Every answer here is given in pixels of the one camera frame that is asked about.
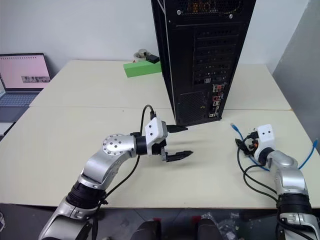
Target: blue cable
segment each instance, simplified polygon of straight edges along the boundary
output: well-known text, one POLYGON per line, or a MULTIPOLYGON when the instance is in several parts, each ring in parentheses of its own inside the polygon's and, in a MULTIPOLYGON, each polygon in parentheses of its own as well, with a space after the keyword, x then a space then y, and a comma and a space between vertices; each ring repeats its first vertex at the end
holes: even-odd
MULTIPOLYGON (((231 123, 230 125, 240 135, 241 140, 243 141, 244 137, 242 136, 242 134, 241 134, 240 130, 237 128, 237 126, 234 125, 233 123, 231 123)), ((314 142, 312 144, 312 150, 311 150, 310 154, 308 155, 308 157, 306 158, 306 160, 298 168, 299 170, 302 169, 304 167, 304 165, 309 161, 309 159, 311 158, 312 154, 314 153, 314 150, 317 147, 317 145, 318 145, 318 139, 314 140, 314 142)), ((258 163, 251 156, 249 156, 249 158, 254 164, 258 165, 258 163)), ((261 166, 260 168, 262 168, 263 170, 269 171, 269 169, 267 169, 263 166, 261 166)))
POLYGON ((314 153, 315 148, 318 145, 318 139, 314 140, 313 144, 312 144, 312 150, 310 152, 310 154, 308 155, 308 157, 306 158, 306 160, 301 164, 301 166, 299 167, 299 169, 302 169, 304 167, 304 165, 309 161, 309 159, 311 158, 312 154, 314 153))

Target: green box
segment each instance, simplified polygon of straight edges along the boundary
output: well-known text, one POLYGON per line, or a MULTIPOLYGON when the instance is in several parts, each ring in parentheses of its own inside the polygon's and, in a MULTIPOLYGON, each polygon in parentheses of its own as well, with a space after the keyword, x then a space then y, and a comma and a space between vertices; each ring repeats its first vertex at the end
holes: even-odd
POLYGON ((149 61, 139 61, 123 64, 124 71, 128 78, 161 73, 161 64, 160 61, 157 63, 152 63, 149 61))

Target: laptop screen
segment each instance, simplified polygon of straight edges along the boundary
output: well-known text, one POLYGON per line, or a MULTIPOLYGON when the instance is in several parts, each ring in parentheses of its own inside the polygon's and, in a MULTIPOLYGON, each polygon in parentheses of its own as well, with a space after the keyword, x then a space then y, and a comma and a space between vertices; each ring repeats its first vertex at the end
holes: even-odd
POLYGON ((0 55, 0 77, 7 91, 41 90, 51 80, 42 53, 0 55))

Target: white wall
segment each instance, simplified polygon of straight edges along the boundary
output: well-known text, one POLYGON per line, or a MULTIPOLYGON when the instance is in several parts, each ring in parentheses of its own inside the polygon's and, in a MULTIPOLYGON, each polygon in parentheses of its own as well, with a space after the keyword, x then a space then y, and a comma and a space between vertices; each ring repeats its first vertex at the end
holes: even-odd
POLYGON ((241 63, 267 64, 274 72, 309 0, 256 0, 241 63))
MULTIPOLYGON (((241 63, 274 71, 308 0, 257 0, 241 63)), ((0 51, 44 52, 53 73, 70 59, 158 54, 150 0, 0 0, 0 51)))

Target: black cable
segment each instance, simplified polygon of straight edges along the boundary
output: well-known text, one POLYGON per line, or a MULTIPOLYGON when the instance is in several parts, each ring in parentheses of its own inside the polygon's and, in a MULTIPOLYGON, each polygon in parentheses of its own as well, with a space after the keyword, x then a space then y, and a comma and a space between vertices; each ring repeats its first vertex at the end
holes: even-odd
MULTIPOLYGON (((243 169, 242 165, 241 165, 241 162, 240 162, 240 148, 238 148, 238 151, 236 153, 236 158, 237 158, 237 161, 238 161, 238 165, 239 165, 239 168, 241 169, 241 171, 244 173, 245 170, 243 169)), ((253 177, 251 177, 250 175, 248 175, 246 173, 246 176, 251 179, 252 181, 254 181, 255 183, 265 187, 266 189, 269 189, 270 191, 272 191, 273 193, 277 194, 277 191, 274 190, 272 187, 269 187, 268 185, 265 185, 263 184, 262 182, 258 181, 258 180, 255 180, 253 177)))
POLYGON ((275 226, 275 239, 278 239, 278 233, 279 233, 279 224, 277 222, 275 226))
MULTIPOLYGON (((153 109, 153 107, 151 105, 146 105, 144 106, 143 110, 142 110, 142 116, 141 116, 141 124, 140 124, 140 135, 142 135, 142 130, 144 127, 144 119, 145 119, 145 112, 147 110, 147 108, 150 108, 150 117, 153 118, 155 117, 155 111, 153 109)), ((137 169, 137 166, 139 164, 140 161, 140 155, 136 158, 136 162, 135 165, 133 167, 133 169, 131 170, 131 172, 128 174, 128 176, 126 176, 121 182, 119 182, 115 187, 113 187, 110 191, 108 191, 108 193, 103 197, 103 199, 101 199, 101 201, 98 204, 98 207, 95 211, 94 217, 93 217, 93 223, 92 223, 92 231, 91 231, 91 239, 92 240, 96 240, 97 239, 97 235, 98 235, 98 217, 97 217, 97 213, 101 208, 102 204, 108 204, 108 202, 106 202, 106 198, 112 194, 117 188, 119 188, 125 181, 127 181, 131 175, 135 172, 135 170, 137 169)))
MULTIPOLYGON (((150 114, 152 115, 152 113, 154 114, 154 109, 152 108, 151 105, 146 105, 144 108, 143 108, 143 111, 142 111, 142 117, 141 117, 141 124, 140 124, 140 135, 142 135, 142 129, 144 127, 144 118, 145 118, 145 112, 147 110, 147 108, 150 108, 150 114)), ((139 164, 139 161, 140 161, 140 156, 137 157, 136 159, 136 162, 135 162, 135 165, 132 169, 132 171, 129 173, 128 176, 126 176, 126 178, 124 178, 121 182, 119 182, 114 188, 112 188, 107 194, 106 194, 106 198, 112 194, 118 187, 120 187, 126 180, 128 180, 128 178, 131 177, 131 175, 134 173, 134 171, 136 170, 138 164, 139 164)))
POLYGON ((291 231, 291 232, 293 232, 295 234, 298 234, 299 236, 301 236, 301 237, 303 237, 303 238, 305 238, 307 240, 314 240, 312 237, 309 237, 308 235, 304 234, 303 232, 301 232, 301 231, 295 229, 294 227, 282 222, 280 217, 279 217, 279 215, 277 216, 277 222, 284 229, 287 229, 287 230, 289 230, 289 231, 291 231))
POLYGON ((248 172, 250 169, 252 169, 252 168, 259 168, 259 167, 263 167, 263 165, 259 164, 259 165, 251 165, 251 166, 247 167, 247 168, 244 170, 244 172, 243 172, 243 180, 244 180, 245 184, 246 184, 249 188, 251 188, 253 191, 255 191, 255 192, 259 193, 259 194, 265 195, 265 196, 273 199, 273 200, 277 203, 277 199, 276 199, 274 196, 272 196, 272 195, 270 195, 270 194, 268 194, 268 193, 266 193, 266 192, 264 192, 264 191, 260 191, 260 190, 258 190, 258 189, 256 189, 256 188, 254 188, 253 186, 251 186, 251 185, 247 182, 247 180, 246 180, 247 172, 248 172))

